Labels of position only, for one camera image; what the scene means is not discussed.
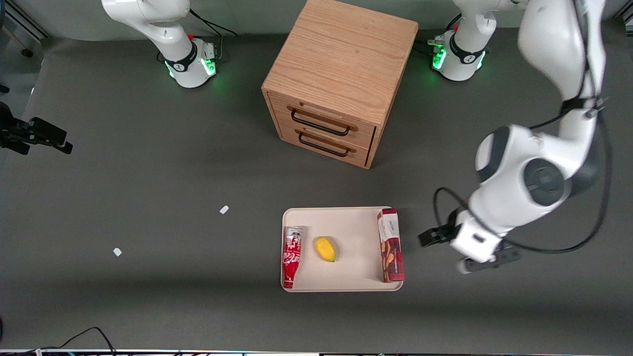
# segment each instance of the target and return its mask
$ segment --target wooden drawer cabinet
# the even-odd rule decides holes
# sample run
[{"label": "wooden drawer cabinet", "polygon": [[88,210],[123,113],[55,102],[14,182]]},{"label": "wooden drawer cabinet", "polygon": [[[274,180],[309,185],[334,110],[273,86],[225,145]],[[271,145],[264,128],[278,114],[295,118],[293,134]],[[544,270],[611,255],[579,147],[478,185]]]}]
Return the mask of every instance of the wooden drawer cabinet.
[{"label": "wooden drawer cabinet", "polygon": [[417,30],[308,0],[261,87],[281,140],[370,168]]}]

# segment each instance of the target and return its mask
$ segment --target gray table surface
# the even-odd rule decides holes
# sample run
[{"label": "gray table surface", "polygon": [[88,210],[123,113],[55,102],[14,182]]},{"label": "gray table surface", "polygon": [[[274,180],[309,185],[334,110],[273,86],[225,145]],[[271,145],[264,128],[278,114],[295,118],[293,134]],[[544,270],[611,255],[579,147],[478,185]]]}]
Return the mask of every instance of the gray table surface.
[{"label": "gray table surface", "polygon": [[[468,82],[442,79],[413,53],[369,171],[277,137],[260,85],[284,36],[226,38],[218,76],[197,89],[176,85],[149,41],[47,43],[27,117],[66,129],[75,149],[3,151],[3,348],[59,345],[100,326],[117,348],[630,354],[633,65],[622,22],[604,29],[615,161],[599,237],[468,276],[448,245],[421,250],[415,240],[435,224],[436,187],[477,187],[473,157],[486,134],[558,110],[557,90],[523,61],[516,35],[498,30]],[[579,241],[599,191],[512,236]],[[400,291],[282,290],[286,209],[375,205],[399,209]],[[442,199],[442,213],[453,208]],[[86,335],[72,346],[105,345]]]}]

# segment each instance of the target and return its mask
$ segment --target black cable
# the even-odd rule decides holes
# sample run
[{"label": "black cable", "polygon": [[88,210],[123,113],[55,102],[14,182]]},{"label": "black cable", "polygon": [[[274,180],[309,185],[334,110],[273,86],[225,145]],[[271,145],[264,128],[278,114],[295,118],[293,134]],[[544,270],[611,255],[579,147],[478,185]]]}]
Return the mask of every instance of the black cable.
[{"label": "black cable", "polygon": [[538,129],[540,127],[543,126],[547,126],[549,124],[552,124],[553,122],[559,121],[561,118],[563,118],[565,115],[567,115],[567,113],[569,113],[571,111],[571,109],[567,109],[567,110],[563,110],[560,114],[558,114],[556,117],[551,118],[545,122],[541,122],[538,125],[534,125],[534,126],[530,126],[529,129],[530,130],[534,130],[534,129]]},{"label": "black cable", "polygon": [[108,348],[110,349],[110,352],[114,355],[116,353],[115,348],[112,346],[112,343],[110,342],[110,340],[108,339],[108,337],[103,333],[103,331],[97,327],[97,326],[92,326],[87,328],[86,330],[82,331],[81,333],[73,336],[72,338],[68,339],[65,343],[63,343],[61,346],[46,346],[46,347],[39,347],[39,348],[34,348],[33,350],[29,350],[26,352],[14,352],[14,353],[8,353],[8,355],[11,356],[27,356],[30,355],[31,353],[34,353],[36,350],[55,350],[55,349],[59,349],[59,348],[63,348],[64,346],[66,346],[67,344],[69,344],[71,341],[73,341],[74,339],[78,338],[79,336],[82,336],[83,334],[87,333],[90,330],[95,329],[96,331],[99,331],[99,334],[101,334],[101,336],[103,336],[103,339],[106,340],[106,343],[108,344]]},{"label": "black cable", "polygon": [[[602,111],[598,111],[598,117],[596,120],[598,122],[598,127],[600,128],[600,133],[602,134],[602,137],[603,137],[603,147],[605,151],[605,181],[603,183],[602,199],[600,202],[600,208],[598,209],[598,216],[596,218],[596,222],[594,224],[594,227],[591,229],[591,232],[589,233],[589,235],[587,235],[585,239],[583,239],[581,242],[577,243],[576,245],[573,245],[568,248],[560,248],[560,249],[540,248],[540,247],[525,245],[525,244],[516,242],[514,240],[510,240],[508,238],[503,238],[499,236],[499,234],[496,231],[492,230],[488,225],[486,225],[482,221],[482,219],[479,218],[471,210],[470,215],[473,217],[473,219],[475,219],[475,221],[479,225],[481,225],[485,230],[487,230],[489,233],[503,239],[504,241],[506,241],[507,243],[515,247],[518,247],[527,251],[545,253],[548,255],[557,255],[561,253],[568,253],[568,252],[579,250],[580,248],[588,244],[593,238],[596,237],[596,235],[598,235],[598,232],[600,231],[600,228],[602,227],[605,221],[606,211],[609,205],[609,197],[611,195],[611,174],[612,174],[612,166],[613,166],[613,147],[611,146],[611,137],[609,136],[609,131],[607,129],[606,122],[603,118]],[[442,222],[441,222],[441,219],[439,218],[439,212],[437,209],[437,195],[441,191],[447,192],[448,195],[450,195],[455,201],[457,201],[463,209],[468,210],[468,203],[456,192],[454,192],[452,189],[447,188],[447,187],[437,188],[435,193],[433,194],[433,213],[435,214],[436,222],[439,226],[442,225]]]},{"label": "black cable", "polygon": [[459,20],[460,18],[461,18],[461,13],[460,13],[459,15],[455,16],[455,18],[454,18],[454,19],[452,19],[452,20],[448,23],[448,25],[446,25],[446,29],[447,29],[447,30],[450,30],[450,29],[451,29],[451,27],[452,27],[452,26],[453,26],[453,25],[457,22],[457,20]]},{"label": "black cable", "polygon": [[428,56],[428,55],[429,55],[429,53],[428,53],[428,52],[426,52],[426,51],[422,51],[421,49],[417,49],[415,46],[414,46],[414,47],[411,47],[411,49],[412,49],[412,50],[414,50],[414,51],[416,51],[417,53],[424,54],[425,56]]},{"label": "black cable", "polygon": [[[219,61],[220,59],[222,59],[222,55],[224,54],[224,36],[220,33],[220,31],[218,31],[214,26],[220,27],[221,29],[225,29],[224,27],[217,25],[211,21],[207,21],[204,18],[200,17],[200,15],[198,15],[195,11],[193,10],[189,10],[189,12],[191,12],[192,15],[194,15],[196,18],[198,18],[199,20],[201,20],[205,25],[207,25],[211,30],[213,30],[216,34],[218,34],[218,36],[220,36],[220,55],[218,56],[217,60]],[[235,34],[237,36],[237,34],[229,29],[225,29],[233,34]]]},{"label": "black cable", "polygon": [[223,29],[224,31],[229,31],[230,33],[232,33],[232,34],[234,34],[234,35],[238,36],[238,34],[237,34],[235,31],[233,31],[233,30],[229,30],[229,29],[227,29],[226,27],[222,27],[222,26],[220,26],[220,25],[218,25],[218,24],[216,24],[216,23],[213,23],[213,22],[211,22],[211,21],[209,21],[209,20],[205,20],[205,19],[204,19],[204,18],[202,18],[200,15],[198,15],[198,14],[197,14],[197,13],[196,13],[193,9],[189,9],[189,12],[190,12],[192,15],[194,15],[196,18],[198,18],[199,20],[203,21],[204,23],[207,23],[207,24],[209,24],[209,25],[213,25],[213,26],[215,26],[215,27],[219,27],[219,28]]}]

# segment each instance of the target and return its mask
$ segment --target white wall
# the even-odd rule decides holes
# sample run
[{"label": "white wall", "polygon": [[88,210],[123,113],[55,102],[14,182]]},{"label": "white wall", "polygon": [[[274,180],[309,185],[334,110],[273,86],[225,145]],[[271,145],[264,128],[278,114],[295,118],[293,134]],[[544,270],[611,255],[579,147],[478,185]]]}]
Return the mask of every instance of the white wall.
[{"label": "white wall", "polygon": [[[87,41],[143,38],[138,32],[114,22],[101,0],[14,0],[54,37]],[[457,15],[452,0],[342,0],[417,21],[421,29],[439,29]],[[607,0],[605,18],[613,16],[626,0]],[[288,33],[305,0],[191,0],[191,8],[224,27],[243,34]],[[521,13],[496,13],[500,27],[517,27]],[[205,35],[210,31],[189,15],[180,22],[186,31]]]}]

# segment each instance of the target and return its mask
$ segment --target wood grain surface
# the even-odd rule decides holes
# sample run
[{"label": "wood grain surface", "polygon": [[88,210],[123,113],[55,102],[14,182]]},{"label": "wood grain surface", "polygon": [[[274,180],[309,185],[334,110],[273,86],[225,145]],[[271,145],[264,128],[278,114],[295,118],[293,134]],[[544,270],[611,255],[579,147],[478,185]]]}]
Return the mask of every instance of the wood grain surface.
[{"label": "wood grain surface", "polygon": [[416,22],[332,0],[308,0],[263,84],[384,125]]}]

